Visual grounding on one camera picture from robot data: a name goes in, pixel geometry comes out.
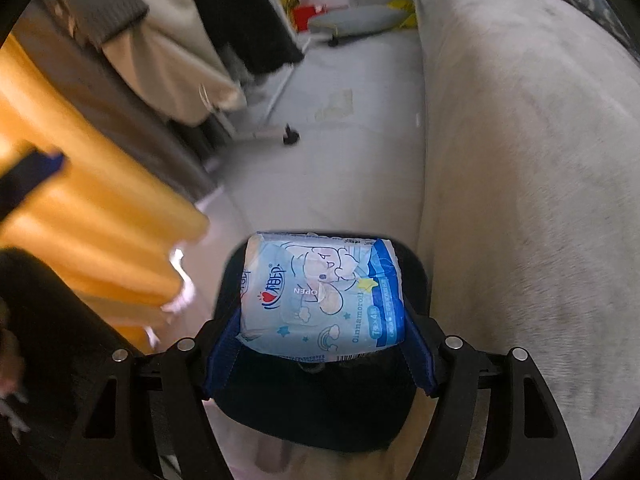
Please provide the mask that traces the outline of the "person's left hand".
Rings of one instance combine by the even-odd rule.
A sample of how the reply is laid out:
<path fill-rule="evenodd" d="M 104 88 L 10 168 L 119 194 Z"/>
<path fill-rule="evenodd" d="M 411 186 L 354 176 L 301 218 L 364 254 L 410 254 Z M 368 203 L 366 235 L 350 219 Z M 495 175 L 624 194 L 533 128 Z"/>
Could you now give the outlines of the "person's left hand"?
<path fill-rule="evenodd" d="M 17 339 L 9 330 L 9 308 L 1 301 L 1 419 L 9 424 L 15 440 L 30 431 L 17 408 L 28 400 L 22 388 L 24 361 L 18 352 Z"/>

